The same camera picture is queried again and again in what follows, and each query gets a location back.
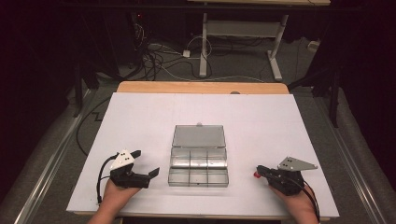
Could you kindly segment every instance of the table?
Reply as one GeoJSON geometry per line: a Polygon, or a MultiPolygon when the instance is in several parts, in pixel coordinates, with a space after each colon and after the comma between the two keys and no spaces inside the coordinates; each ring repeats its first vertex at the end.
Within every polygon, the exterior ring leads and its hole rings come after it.
{"type": "MultiPolygon", "coordinates": [[[[284,5],[284,6],[328,6],[330,0],[189,0],[192,2],[209,3],[236,3],[236,4],[259,4],[259,5],[284,5]]],[[[274,78],[282,81],[282,75],[276,62],[276,53],[286,28],[289,15],[283,15],[280,22],[257,22],[257,21],[209,21],[207,13],[204,13],[202,31],[202,51],[200,57],[200,77],[206,77],[207,66],[207,36],[208,35],[233,35],[252,37],[274,37],[275,43],[272,50],[267,51],[274,78]]]]}
{"type": "Polygon", "coordinates": [[[293,156],[318,165],[317,170],[303,172],[303,176],[316,191],[322,218],[338,217],[294,98],[280,83],[122,82],[111,99],[67,211],[96,211],[95,184],[100,166],[123,149],[142,150],[134,172],[161,170],[149,188],[141,190],[120,211],[121,216],[288,218],[266,180],[254,178],[253,173],[259,164],[276,168],[286,156],[293,156]],[[168,186],[175,125],[197,122],[224,127],[228,188],[168,186]]]}

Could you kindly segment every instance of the person's right hand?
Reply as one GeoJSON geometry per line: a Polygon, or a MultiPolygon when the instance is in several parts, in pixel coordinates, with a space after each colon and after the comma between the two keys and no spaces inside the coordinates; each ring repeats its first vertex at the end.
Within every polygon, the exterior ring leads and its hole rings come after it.
{"type": "MultiPolygon", "coordinates": [[[[312,190],[304,187],[312,198],[315,198],[312,190]]],[[[318,224],[317,216],[315,214],[314,205],[309,200],[308,196],[303,191],[297,195],[286,196],[279,190],[270,186],[270,189],[285,203],[290,214],[294,217],[298,224],[318,224]]]]}

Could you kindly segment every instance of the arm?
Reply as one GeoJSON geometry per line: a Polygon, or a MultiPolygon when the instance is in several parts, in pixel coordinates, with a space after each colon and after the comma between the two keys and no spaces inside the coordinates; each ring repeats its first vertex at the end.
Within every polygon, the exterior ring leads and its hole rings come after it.
{"type": "Polygon", "coordinates": [[[113,181],[107,180],[105,195],[98,211],[93,215],[89,224],[112,223],[117,213],[128,203],[140,189],[123,189],[117,187],[113,181]]]}
{"type": "MultiPolygon", "coordinates": [[[[314,205],[304,192],[301,191],[297,195],[286,196],[277,189],[274,189],[271,186],[270,188],[285,203],[290,214],[294,217],[294,220],[298,224],[318,224],[314,205]]],[[[309,194],[311,194],[312,197],[314,197],[313,192],[308,186],[305,186],[304,188],[309,192],[309,194]]]]}

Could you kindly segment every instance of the transparent lid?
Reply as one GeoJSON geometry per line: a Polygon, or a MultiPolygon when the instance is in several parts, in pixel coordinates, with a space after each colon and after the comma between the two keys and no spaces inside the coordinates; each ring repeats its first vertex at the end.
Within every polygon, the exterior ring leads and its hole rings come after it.
{"type": "Polygon", "coordinates": [[[177,125],[173,147],[225,147],[222,125],[177,125]]]}

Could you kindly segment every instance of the clear plastic organizer box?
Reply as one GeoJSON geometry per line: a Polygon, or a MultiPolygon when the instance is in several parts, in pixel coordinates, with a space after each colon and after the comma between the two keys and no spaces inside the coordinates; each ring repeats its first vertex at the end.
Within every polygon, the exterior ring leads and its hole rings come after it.
{"type": "Polygon", "coordinates": [[[220,187],[229,183],[220,125],[177,125],[168,177],[172,187],[220,187]]]}

